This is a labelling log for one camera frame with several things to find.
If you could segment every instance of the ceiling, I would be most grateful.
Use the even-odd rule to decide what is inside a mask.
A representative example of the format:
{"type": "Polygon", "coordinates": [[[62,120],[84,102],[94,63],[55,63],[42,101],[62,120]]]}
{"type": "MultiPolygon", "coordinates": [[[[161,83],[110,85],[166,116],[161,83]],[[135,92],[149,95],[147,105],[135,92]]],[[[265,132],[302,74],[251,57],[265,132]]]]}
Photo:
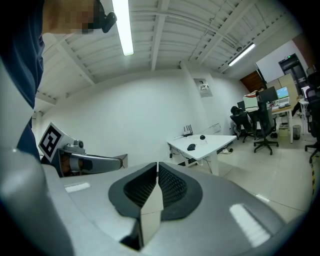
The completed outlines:
{"type": "MultiPolygon", "coordinates": [[[[111,0],[101,0],[105,12],[111,0]]],[[[35,112],[128,73],[179,69],[193,60],[222,73],[239,52],[292,17],[275,0],[129,0],[134,54],[124,56],[117,26],[107,33],[43,35],[44,73],[35,112]]]]}

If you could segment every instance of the black office chair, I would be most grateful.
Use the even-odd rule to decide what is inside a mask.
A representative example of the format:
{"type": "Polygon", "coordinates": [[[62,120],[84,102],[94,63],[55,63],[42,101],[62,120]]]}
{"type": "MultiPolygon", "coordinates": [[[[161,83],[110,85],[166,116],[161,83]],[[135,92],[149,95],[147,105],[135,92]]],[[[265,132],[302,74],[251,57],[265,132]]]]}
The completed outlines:
{"type": "Polygon", "coordinates": [[[310,132],[311,135],[316,138],[316,143],[313,145],[306,145],[304,150],[307,151],[308,148],[315,149],[309,159],[309,163],[312,164],[312,158],[320,151],[320,89],[318,88],[320,85],[319,72],[308,76],[308,84],[310,88],[306,90],[306,98],[309,102],[309,113],[312,116],[312,121],[310,121],[310,116],[307,117],[308,132],[310,132]]]}
{"type": "Polygon", "coordinates": [[[247,137],[254,137],[251,123],[248,120],[247,112],[243,112],[242,110],[236,111],[233,115],[230,116],[230,118],[232,119],[232,121],[235,122],[238,130],[241,130],[241,135],[244,136],[242,141],[243,143],[245,143],[245,140],[247,137]],[[242,134],[241,125],[243,125],[244,127],[243,134],[242,134]]]}
{"type": "Polygon", "coordinates": [[[267,108],[266,103],[263,101],[258,101],[258,111],[256,111],[256,118],[260,122],[261,131],[257,132],[256,135],[258,137],[263,138],[263,141],[258,141],[253,143],[254,146],[257,144],[257,146],[254,149],[254,153],[257,152],[257,149],[261,147],[267,147],[270,150],[270,155],[273,154],[272,149],[270,145],[276,145],[279,147],[279,144],[277,141],[269,141],[267,140],[267,136],[270,135],[274,131],[274,121],[272,118],[272,108],[267,108]]]}

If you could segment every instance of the fluorescent light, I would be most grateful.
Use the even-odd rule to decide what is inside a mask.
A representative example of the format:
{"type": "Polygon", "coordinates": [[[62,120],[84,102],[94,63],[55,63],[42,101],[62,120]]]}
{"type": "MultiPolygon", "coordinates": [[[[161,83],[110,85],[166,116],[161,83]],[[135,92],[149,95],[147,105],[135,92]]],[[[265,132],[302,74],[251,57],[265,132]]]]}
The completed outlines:
{"type": "Polygon", "coordinates": [[[123,54],[124,56],[132,55],[134,54],[134,46],[130,27],[129,1],[112,0],[112,5],[117,17],[116,27],[118,28],[123,54]]]}
{"type": "Polygon", "coordinates": [[[248,52],[250,52],[253,48],[255,48],[255,44],[251,44],[246,50],[244,50],[238,57],[236,57],[233,61],[231,61],[228,65],[232,66],[234,65],[236,62],[238,62],[243,56],[245,56],[248,52]]]}

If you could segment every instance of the ceiling beam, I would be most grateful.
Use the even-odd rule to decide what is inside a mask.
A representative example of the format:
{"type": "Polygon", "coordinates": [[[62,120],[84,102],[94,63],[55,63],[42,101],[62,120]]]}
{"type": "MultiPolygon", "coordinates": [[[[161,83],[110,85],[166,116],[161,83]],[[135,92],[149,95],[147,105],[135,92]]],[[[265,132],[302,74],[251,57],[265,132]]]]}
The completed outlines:
{"type": "Polygon", "coordinates": [[[69,61],[75,71],[77,71],[90,85],[94,86],[96,80],[94,76],[89,72],[85,65],[80,61],[75,52],[71,49],[68,43],[61,35],[53,35],[51,37],[56,42],[56,49],[62,54],[62,56],[69,61]]]}
{"type": "MultiPolygon", "coordinates": [[[[169,7],[170,0],[159,0],[158,2],[158,11],[166,12],[169,7]]],[[[151,70],[156,69],[158,52],[160,47],[160,41],[162,36],[162,31],[164,29],[166,16],[157,15],[155,18],[155,26],[153,30],[153,41],[152,41],[152,50],[151,50],[151,70]]]]}
{"type": "Polygon", "coordinates": [[[264,33],[270,26],[272,26],[277,20],[282,18],[284,15],[287,15],[285,12],[281,13],[277,17],[273,17],[274,15],[271,13],[268,16],[264,17],[264,20],[258,22],[256,25],[248,25],[250,27],[250,31],[239,41],[239,44],[241,45],[247,45],[249,41],[252,41],[262,33],[264,33]],[[269,25],[265,29],[261,29],[261,26],[265,26],[266,21],[269,23],[269,25]]]}
{"type": "MultiPolygon", "coordinates": [[[[180,11],[170,11],[170,12],[166,12],[166,11],[131,11],[130,12],[131,14],[133,15],[146,15],[146,16],[150,16],[150,15],[156,15],[156,16],[165,16],[165,17],[170,17],[170,18],[174,18],[174,19],[177,19],[177,20],[181,20],[181,21],[184,21],[186,23],[191,23],[191,24],[194,24],[198,27],[201,27],[201,28],[204,28],[205,30],[208,29],[209,31],[212,31],[214,33],[219,33],[218,32],[218,29],[212,27],[212,26],[209,26],[210,23],[203,23],[202,21],[200,20],[196,20],[194,18],[189,18],[189,17],[186,17],[185,13],[183,12],[180,12],[180,11]]],[[[221,34],[221,36],[227,40],[229,43],[231,43],[232,45],[235,45],[236,42],[234,42],[231,38],[221,34]]]]}
{"type": "MultiPolygon", "coordinates": [[[[281,18],[279,18],[277,21],[275,21],[272,25],[270,25],[264,32],[262,32],[260,35],[258,35],[255,39],[251,40],[247,45],[250,45],[251,43],[255,44],[255,48],[252,50],[252,52],[248,53],[247,55],[250,56],[250,54],[254,53],[255,51],[258,50],[258,45],[260,45],[262,42],[267,40],[269,37],[271,37],[275,32],[277,32],[279,29],[281,29],[284,25],[286,25],[288,22],[292,21],[293,17],[286,13],[284,14],[281,18]]],[[[230,60],[228,60],[228,63],[234,60],[240,53],[237,55],[233,56],[230,60]]],[[[223,73],[226,71],[230,66],[228,63],[224,63],[221,65],[220,73],[223,73]]]]}
{"type": "Polygon", "coordinates": [[[201,52],[197,61],[202,64],[206,58],[212,53],[212,51],[218,46],[218,44],[224,38],[223,35],[227,35],[230,30],[238,23],[240,19],[247,13],[248,10],[256,3],[257,0],[242,0],[237,7],[233,10],[230,16],[218,29],[217,33],[207,44],[204,50],[201,52]]]}
{"type": "Polygon", "coordinates": [[[54,99],[54,98],[51,98],[47,95],[44,95],[43,93],[37,91],[37,93],[35,94],[35,97],[38,99],[38,100],[41,100],[51,106],[55,106],[57,101],[54,99]]]}

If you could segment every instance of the white floor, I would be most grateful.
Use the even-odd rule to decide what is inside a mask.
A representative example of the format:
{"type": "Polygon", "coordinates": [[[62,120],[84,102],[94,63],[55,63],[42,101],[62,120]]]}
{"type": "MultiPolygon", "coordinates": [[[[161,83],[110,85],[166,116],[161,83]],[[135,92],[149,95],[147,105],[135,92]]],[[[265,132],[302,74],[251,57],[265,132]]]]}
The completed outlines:
{"type": "MultiPolygon", "coordinates": [[[[298,116],[293,119],[294,125],[301,123],[298,116]]],[[[311,205],[313,187],[309,157],[313,149],[305,152],[305,145],[314,144],[316,139],[310,133],[302,135],[301,131],[300,139],[292,144],[289,136],[277,139],[268,137],[268,140],[279,143],[279,147],[271,146],[273,155],[266,147],[254,153],[252,137],[248,137],[245,143],[242,139],[235,140],[229,147],[233,148],[231,154],[218,155],[219,170],[221,176],[257,196],[288,223],[305,214],[311,205]]],[[[314,166],[316,174],[320,174],[320,158],[314,160],[314,166]]],[[[206,161],[202,166],[193,165],[190,168],[211,175],[206,161]]],[[[162,210],[162,192],[157,184],[141,210],[144,244],[159,228],[162,210]]]]}

